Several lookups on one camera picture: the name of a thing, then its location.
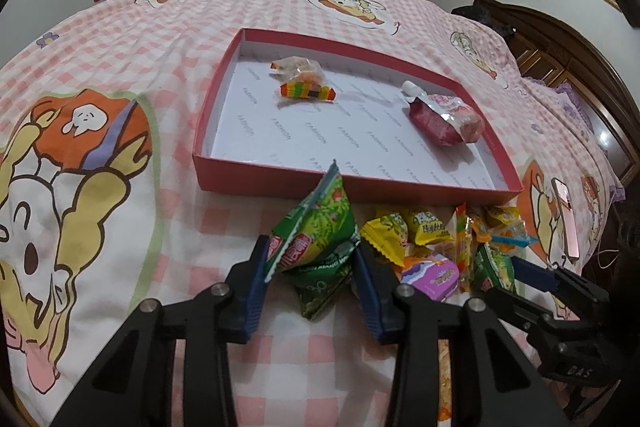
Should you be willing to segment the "green pea snack bag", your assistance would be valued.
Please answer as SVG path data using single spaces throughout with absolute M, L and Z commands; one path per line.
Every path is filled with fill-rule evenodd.
M 511 258 L 490 244 L 480 244 L 474 258 L 472 286 L 477 291 L 498 287 L 515 291 L 515 277 Z

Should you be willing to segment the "orange rice cracker pack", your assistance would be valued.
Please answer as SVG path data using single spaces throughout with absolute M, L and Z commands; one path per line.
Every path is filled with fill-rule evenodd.
M 438 342 L 438 418 L 437 426 L 451 425 L 452 416 L 452 389 L 451 389 L 451 363 L 449 341 L 441 339 Z

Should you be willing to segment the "purple candy tin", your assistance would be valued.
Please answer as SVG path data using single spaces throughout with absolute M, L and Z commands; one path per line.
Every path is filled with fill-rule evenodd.
M 400 271 L 401 284 L 422 291 L 433 301 L 444 301 L 458 286 L 457 265 L 441 254 L 424 258 L 407 258 Z

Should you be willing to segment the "burger gummy packet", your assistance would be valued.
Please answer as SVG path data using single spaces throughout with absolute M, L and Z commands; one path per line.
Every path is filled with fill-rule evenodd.
M 456 207 L 456 262 L 459 271 L 460 291 L 469 291 L 472 281 L 472 231 L 466 205 Z

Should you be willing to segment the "dark green snack bag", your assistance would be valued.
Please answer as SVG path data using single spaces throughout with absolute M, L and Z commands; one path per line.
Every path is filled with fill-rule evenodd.
M 330 254 L 321 260 L 284 272 L 298 296 L 300 314 L 312 321 L 350 281 L 352 257 L 347 254 Z

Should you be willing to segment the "yellow candy wrapper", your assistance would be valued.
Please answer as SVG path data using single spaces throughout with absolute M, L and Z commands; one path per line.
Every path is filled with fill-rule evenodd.
M 408 256 L 409 232 L 404 218 L 397 212 L 375 218 L 360 228 L 361 237 L 393 265 L 402 267 Z
M 454 236 L 430 210 L 409 210 L 405 217 L 411 242 L 420 247 L 452 242 Z

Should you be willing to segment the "green triangular snack bag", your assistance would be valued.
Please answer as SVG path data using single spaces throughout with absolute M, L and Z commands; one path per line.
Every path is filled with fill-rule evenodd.
M 343 177 L 333 161 L 318 185 L 272 229 L 265 281 L 332 255 L 348 257 L 359 241 Z

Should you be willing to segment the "pink peach jelly pouch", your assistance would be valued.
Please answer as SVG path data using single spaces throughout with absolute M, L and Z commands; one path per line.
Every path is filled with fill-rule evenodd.
M 431 143 L 456 146 L 476 143 L 485 131 L 477 111 L 457 96 L 426 93 L 407 80 L 401 92 L 409 100 L 409 119 Z

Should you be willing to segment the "clear rainbow candy packet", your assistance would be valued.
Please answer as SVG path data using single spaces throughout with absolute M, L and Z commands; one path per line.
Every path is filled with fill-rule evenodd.
M 334 102 L 336 99 L 336 92 L 317 61 L 289 56 L 273 61 L 270 69 L 280 81 L 282 98 L 320 102 Z

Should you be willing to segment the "clear blue-edged snack packet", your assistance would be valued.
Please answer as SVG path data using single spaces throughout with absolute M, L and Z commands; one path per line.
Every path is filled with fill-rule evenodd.
M 473 208 L 470 222 L 478 245 L 488 245 L 509 256 L 519 255 L 538 243 L 538 239 L 527 232 L 516 207 Z

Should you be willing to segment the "pink smartphone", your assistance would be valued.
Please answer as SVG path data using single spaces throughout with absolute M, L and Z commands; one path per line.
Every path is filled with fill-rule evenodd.
M 572 205 L 572 199 L 570 198 L 570 190 L 567 185 L 558 178 L 551 180 L 553 191 L 558 201 L 560 208 L 560 215 L 564 227 L 565 247 L 564 251 L 566 257 L 573 265 L 579 260 L 579 242 L 576 228 L 576 222 L 574 217 L 574 208 Z

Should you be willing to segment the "pink shallow cardboard box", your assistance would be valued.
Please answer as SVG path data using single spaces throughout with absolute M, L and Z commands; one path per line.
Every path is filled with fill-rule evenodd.
M 317 61 L 332 102 L 291 100 L 271 68 L 297 55 Z M 257 28 L 239 30 L 204 98 L 193 143 L 205 191 L 302 199 L 331 168 L 352 202 L 500 205 L 522 182 L 496 132 L 436 146 L 411 124 L 405 82 L 469 101 L 460 83 L 352 44 Z

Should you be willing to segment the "dark wooden headboard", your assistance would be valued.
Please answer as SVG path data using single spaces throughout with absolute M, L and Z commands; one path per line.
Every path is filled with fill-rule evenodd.
M 524 77 L 576 95 L 616 176 L 639 187 L 639 109 L 622 77 L 576 29 L 544 12 L 497 0 L 451 10 L 506 40 Z

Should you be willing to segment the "pink checkered cartoon bedsheet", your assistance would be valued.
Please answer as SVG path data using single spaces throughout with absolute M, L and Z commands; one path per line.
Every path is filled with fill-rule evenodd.
M 525 78 L 495 31 L 427 0 L 108 0 L 63 20 L 1 72 L 1 303 L 18 410 L 47 426 L 125 315 L 174 303 L 241 260 L 291 199 L 203 191 L 196 122 L 242 29 L 294 32 L 399 58 L 459 83 L 559 256 L 551 183 L 576 202 L 588 260 L 625 196 L 565 93 Z

